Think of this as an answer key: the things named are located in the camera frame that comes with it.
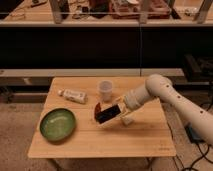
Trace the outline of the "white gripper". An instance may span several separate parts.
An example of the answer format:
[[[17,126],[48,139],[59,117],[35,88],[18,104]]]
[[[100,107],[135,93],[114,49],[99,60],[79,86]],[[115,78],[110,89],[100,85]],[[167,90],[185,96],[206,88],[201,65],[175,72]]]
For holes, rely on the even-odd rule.
[[[100,102],[101,110],[105,110],[114,105],[117,105],[120,109],[120,113],[118,114],[119,117],[115,117],[111,120],[108,120],[108,121],[100,124],[100,127],[115,127],[117,125],[120,125],[121,124],[120,117],[124,117],[130,113],[130,110],[127,108],[123,97],[118,97],[117,99],[112,100],[110,102]]]

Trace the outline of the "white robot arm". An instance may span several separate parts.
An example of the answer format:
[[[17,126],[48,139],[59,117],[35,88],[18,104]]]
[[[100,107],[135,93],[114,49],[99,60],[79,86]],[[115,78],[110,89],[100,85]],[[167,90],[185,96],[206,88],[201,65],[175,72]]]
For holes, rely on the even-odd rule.
[[[213,115],[179,94],[172,82],[159,74],[150,75],[141,86],[120,96],[112,107],[97,113],[95,120],[102,124],[117,116],[128,115],[155,98],[172,105],[198,135],[213,146]]]

